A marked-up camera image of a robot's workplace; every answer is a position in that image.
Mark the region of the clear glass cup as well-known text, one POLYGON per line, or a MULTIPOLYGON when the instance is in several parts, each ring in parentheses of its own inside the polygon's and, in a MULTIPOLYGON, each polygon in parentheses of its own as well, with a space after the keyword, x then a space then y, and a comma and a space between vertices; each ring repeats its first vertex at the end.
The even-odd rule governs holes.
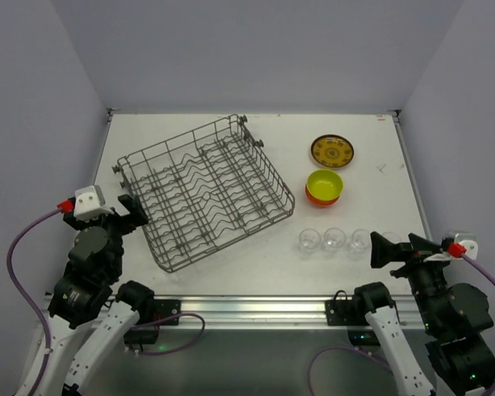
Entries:
POLYGON ((370 231, 366 229, 355 230, 350 238, 347 251, 351 255, 361 255, 368 252, 370 248, 370 231))
POLYGON ((394 232, 384 232, 382 233, 382 236, 394 244, 401 242, 401 237, 394 232))
POLYGON ((299 250, 310 256, 315 253, 321 244, 321 235, 316 229, 304 229, 299 233, 299 250))
POLYGON ((347 236, 339 228, 327 229, 323 235, 323 250, 325 252, 335 252, 343 248, 347 242, 347 236))

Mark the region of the grey wire dish rack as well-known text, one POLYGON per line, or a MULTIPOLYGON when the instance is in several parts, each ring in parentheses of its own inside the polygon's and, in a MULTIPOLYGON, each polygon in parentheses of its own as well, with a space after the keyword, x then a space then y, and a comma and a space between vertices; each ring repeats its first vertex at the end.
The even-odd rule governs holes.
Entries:
POLYGON ((227 115, 126 154, 112 168, 148 216, 156 265, 181 270, 289 218, 295 197, 248 128, 227 115))

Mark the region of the orange bowl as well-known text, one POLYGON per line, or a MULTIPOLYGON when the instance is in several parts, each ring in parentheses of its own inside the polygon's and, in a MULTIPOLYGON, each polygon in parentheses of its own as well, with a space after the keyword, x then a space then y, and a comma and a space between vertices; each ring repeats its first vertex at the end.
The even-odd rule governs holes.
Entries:
POLYGON ((308 200, 312 204, 317 205, 317 206, 330 206, 330 205, 335 204, 339 200, 339 196, 336 197, 335 199, 332 199, 332 200, 320 200, 320 199, 314 197, 310 193, 310 191, 309 191, 309 189, 308 189, 307 186, 304 188, 304 191, 305 191, 305 195, 307 196, 308 200))

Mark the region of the lime green bowl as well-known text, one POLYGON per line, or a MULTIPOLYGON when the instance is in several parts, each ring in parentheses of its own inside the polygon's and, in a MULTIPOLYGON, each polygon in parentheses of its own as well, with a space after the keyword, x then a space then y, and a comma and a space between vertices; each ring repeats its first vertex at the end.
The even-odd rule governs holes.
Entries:
POLYGON ((306 186, 310 193, 320 200, 332 200, 340 197, 344 184, 340 175, 330 169, 319 169, 312 172, 306 186))

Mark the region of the yellow patterned plate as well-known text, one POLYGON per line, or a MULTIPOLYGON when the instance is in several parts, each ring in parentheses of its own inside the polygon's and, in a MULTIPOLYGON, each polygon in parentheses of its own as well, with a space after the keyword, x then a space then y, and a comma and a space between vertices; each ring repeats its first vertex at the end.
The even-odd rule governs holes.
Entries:
POLYGON ((310 146, 313 160, 321 166, 338 169, 348 165, 355 156, 351 142, 335 134, 317 137, 310 146))

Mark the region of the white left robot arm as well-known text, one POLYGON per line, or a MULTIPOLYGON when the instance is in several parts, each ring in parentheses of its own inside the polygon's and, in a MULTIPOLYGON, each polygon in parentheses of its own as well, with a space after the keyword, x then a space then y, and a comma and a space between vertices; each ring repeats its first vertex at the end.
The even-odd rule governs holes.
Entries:
POLYGON ((124 194, 118 201, 127 214, 107 206, 98 187, 89 186, 43 215, 43 219, 62 215, 78 233, 47 313, 27 294, 12 268, 14 248, 27 231, 13 240, 7 271, 44 333, 17 394, 82 395, 109 350, 139 320, 152 317, 154 293, 147 286, 131 280, 117 293, 111 288, 122 274, 123 237, 149 221, 138 197, 124 194))

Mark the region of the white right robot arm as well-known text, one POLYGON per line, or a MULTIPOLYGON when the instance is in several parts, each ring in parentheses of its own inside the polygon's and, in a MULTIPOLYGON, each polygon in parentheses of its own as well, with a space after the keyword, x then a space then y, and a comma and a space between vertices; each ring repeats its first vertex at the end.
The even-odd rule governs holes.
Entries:
POLYGON ((443 272, 460 259, 486 276, 475 261, 477 242, 463 233, 446 236, 440 243, 411 233, 407 242, 392 243, 377 232, 371 233, 370 241, 372 268, 401 263, 391 274, 408 280, 425 332, 432 338, 426 349, 436 375, 434 384, 422 373, 402 333, 396 304, 386 286, 375 282, 355 289, 354 310, 377 336, 398 394, 492 394, 495 356, 481 336, 493 326, 488 297, 467 283, 448 285, 443 272))

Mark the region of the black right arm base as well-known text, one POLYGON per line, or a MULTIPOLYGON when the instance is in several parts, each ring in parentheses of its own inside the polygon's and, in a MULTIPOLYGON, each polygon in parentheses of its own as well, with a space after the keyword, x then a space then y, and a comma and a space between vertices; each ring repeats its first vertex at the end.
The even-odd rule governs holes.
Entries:
POLYGON ((399 328, 397 306, 387 287, 381 282, 362 285, 349 296, 346 291, 339 290, 324 303, 324 312, 328 326, 365 327, 367 313, 377 314, 378 309, 388 307, 394 311, 395 319, 388 322, 394 324, 393 339, 399 339, 403 333, 399 328))

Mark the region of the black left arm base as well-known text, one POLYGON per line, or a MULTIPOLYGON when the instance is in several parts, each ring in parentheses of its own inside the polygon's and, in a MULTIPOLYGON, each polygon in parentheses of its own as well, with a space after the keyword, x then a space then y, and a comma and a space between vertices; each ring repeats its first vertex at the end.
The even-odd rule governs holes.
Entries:
POLYGON ((124 283, 116 294, 117 302, 124 302, 139 314, 137 325, 146 327, 130 329, 124 335, 127 347, 138 347, 143 351, 145 345, 153 345, 159 338, 160 326, 151 322, 170 317, 181 312, 182 302, 179 299, 157 298, 154 292, 136 281, 124 283))

